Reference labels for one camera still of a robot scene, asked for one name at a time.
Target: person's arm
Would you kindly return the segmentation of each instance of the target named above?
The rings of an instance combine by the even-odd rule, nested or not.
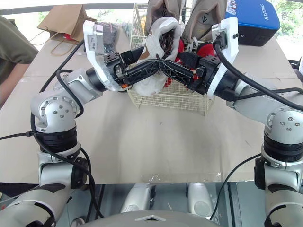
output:
[[[30,64],[17,64],[9,77],[0,85],[0,108],[5,103],[18,81],[23,77]]]

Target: greenery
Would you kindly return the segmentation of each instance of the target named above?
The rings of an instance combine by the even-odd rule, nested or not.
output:
[[[271,3],[280,19],[278,35],[302,36],[303,3],[286,0],[271,0]]]
[[[49,12],[39,12],[39,23],[41,23]]]

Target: green sleeve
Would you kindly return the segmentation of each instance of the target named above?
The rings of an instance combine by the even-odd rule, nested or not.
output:
[[[7,19],[0,16],[0,58],[19,64],[30,64],[38,50]]]

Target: cable connector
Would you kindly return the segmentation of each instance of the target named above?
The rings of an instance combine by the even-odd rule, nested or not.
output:
[[[219,44],[221,49],[224,49],[227,46],[227,38],[226,38],[226,33],[225,32],[220,32],[217,34],[218,36],[213,42],[213,47],[216,44]]]
[[[25,136],[27,136],[27,137],[36,136],[36,135],[37,135],[37,133],[34,133],[34,132],[32,132],[32,131],[27,131],[27,132],[25,133]]]

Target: shoe lace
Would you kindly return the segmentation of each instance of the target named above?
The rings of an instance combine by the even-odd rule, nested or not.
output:
[[[195,43],[196,48],[197,48],[199,46],[199,42],[198,42],[196,37],[193,37],[191,42],[187,45],[186,52],[192,52],[193,51],[194,43]]]

